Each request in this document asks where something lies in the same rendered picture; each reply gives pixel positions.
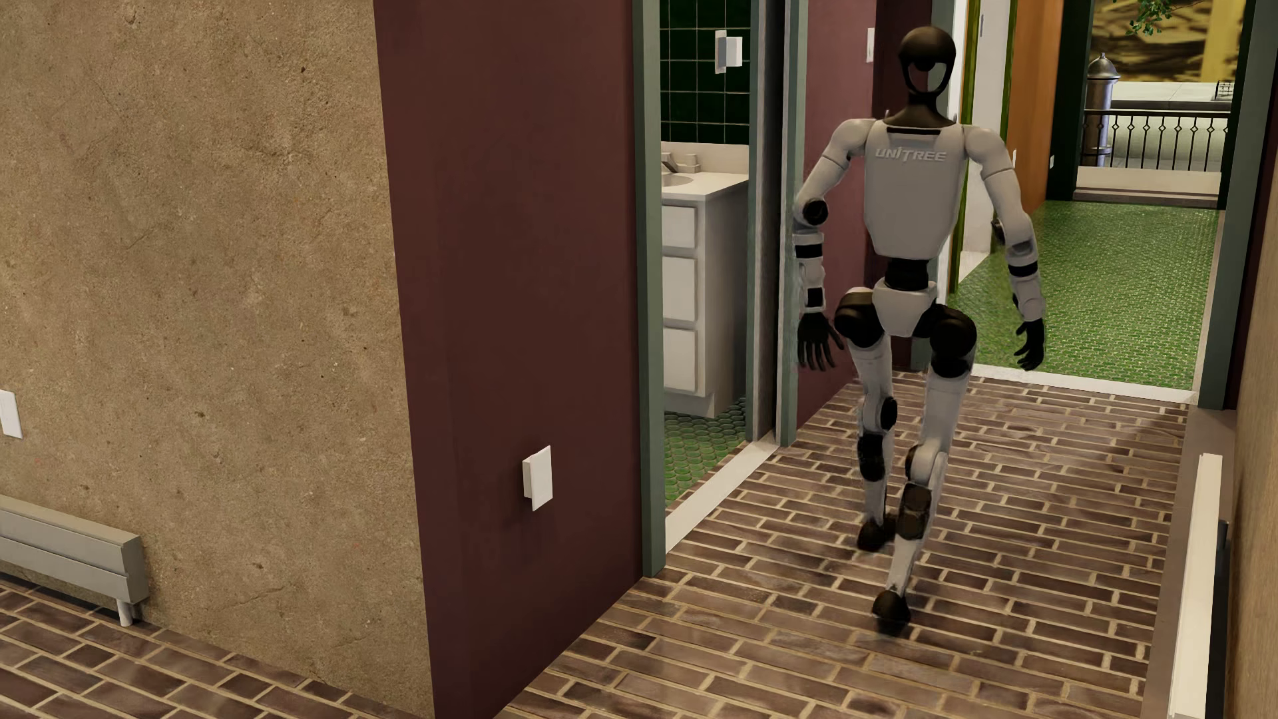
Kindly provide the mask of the white robot leg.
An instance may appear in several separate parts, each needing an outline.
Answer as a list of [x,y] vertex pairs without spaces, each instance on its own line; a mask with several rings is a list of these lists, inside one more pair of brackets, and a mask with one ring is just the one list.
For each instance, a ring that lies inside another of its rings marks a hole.
[[973,368],[978,329],[962,312],[935,303],[919,321],[918,338],[932,347],[919,442],[906,455],[906,483],[895,518],[887,584],[875,596],[873,614],[881,628],[909,623],[907,587],[914,564],[932,527],[950,462],[950,450]]
[[891,337],[878,318],[872,289],[850,289],[835,312],[835,329],[847,338],[863,401],[858,411],[856,457],[865,490],[865,518],[858,534],[860,550],[879,550],[893,536],[886,496],[893,458],[893,427],[898,407],[892,393]]

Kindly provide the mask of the orange wooden door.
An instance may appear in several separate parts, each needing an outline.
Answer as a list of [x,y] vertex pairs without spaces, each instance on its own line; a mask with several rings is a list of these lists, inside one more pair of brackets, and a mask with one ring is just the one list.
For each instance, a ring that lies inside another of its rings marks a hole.
[[1008,132],[1028,215],[1045,199],[1065,0],[1017,0],[1011,51]]

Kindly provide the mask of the grey baseboard heater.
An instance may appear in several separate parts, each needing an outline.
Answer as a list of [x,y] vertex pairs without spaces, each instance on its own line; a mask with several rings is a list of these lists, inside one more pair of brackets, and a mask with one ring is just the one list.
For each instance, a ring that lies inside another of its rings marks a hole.
[[142,539],[52,510],[0,496],[0,562],[112,596],[119,623],[142,619],[150,598]]

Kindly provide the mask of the white robot pelvis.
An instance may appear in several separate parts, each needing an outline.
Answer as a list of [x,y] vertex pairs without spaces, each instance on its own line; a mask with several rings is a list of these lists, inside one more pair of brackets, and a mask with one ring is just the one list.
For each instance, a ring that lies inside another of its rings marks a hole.
[[929,261],[892,257],[873,289],[873,307],[886,335],[915,336],[923,315],[935,304],[938,289]]

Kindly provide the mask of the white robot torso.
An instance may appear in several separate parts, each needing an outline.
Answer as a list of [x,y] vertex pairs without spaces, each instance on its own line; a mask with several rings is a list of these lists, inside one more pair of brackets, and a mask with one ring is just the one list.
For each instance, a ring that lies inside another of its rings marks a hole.
[[875,120],[865,143],[865,226],[874,252],[933,261],[952,232],[967,166],[961,124],[915,133]]

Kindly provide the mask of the green door frame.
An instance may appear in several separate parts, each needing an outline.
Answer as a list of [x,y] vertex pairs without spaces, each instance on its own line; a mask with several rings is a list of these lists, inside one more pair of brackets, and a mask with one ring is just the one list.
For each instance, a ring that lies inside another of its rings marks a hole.
[[[672,547],[734,493],[797,429],[794,351],[801,308],[789,212],[803,172],[809,0],[751,0],[751,107],[746,241],[746,419],[751,443],[666,513],[661,319],[659,3],[631,0],[638,278],[638,401],[642,575],[656,577]],[[667,518],[676,526],[667,527]]]

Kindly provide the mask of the white right robot leg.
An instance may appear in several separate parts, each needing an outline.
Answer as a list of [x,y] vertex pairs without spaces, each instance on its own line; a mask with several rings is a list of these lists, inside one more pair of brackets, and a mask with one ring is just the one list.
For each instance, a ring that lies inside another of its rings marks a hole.
[[892,393],[891,337],[878,318],[872,289],[850,289],[835,312],[835,329],[847,338],[863,401],[858,411],[856,457],[865,490],[865,518],[858,534],[860,550],[879,550],[893,536],[886,496],[893,458],[893,427],[898,407]]

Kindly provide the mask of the white left robot leg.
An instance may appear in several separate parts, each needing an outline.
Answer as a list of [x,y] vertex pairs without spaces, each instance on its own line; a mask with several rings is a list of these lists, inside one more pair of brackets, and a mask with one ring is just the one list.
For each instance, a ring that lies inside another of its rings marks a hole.
[[914,564],[932,527],[950,462],[950,450],[973,368],[978,329],[962,312],[935,303],[919,321],[918,338],[932,347],[919,442],[906,455],[906,483],[895,518],[887,584],[875,596],[873,614],[881,628],[909,623],[907,587]]

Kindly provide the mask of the black balcony railing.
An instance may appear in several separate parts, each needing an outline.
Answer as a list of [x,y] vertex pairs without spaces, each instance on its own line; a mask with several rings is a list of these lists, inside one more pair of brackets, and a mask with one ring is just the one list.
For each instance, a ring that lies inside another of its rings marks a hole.
[[1229,132],[1228,111],[1086,109],[1079,165],[1219,172]]

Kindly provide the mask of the black robot head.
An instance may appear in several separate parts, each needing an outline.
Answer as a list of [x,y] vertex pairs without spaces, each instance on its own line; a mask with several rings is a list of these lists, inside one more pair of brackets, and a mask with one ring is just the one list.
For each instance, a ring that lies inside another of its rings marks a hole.
[[907,91],[906,106],[887,123],[893,126],[941,129],[955,121],[938,110],[937,101],[950,88],[956,64],[956,45],[942,28],[911,29],[901,42],[898,60]]

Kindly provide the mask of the grey metal post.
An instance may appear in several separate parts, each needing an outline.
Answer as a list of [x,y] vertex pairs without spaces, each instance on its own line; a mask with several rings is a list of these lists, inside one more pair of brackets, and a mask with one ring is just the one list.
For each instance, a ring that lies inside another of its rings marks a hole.
[[1084,119],[1081,134],[1081,166],[1104,169],[1111,163],[1113,146],[1111,139],[1113,87],[1121,78],[1111,57],[1099,54],[1088,65],[1088,87],[1084,100]]

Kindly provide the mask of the white bathroom vanity cabinet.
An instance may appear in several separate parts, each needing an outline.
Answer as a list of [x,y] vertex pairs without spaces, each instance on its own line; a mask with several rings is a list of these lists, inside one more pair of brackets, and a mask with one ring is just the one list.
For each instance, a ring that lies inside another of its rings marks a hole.
[[717,418],[745,395],[748,178],[661,180],[665,410]]

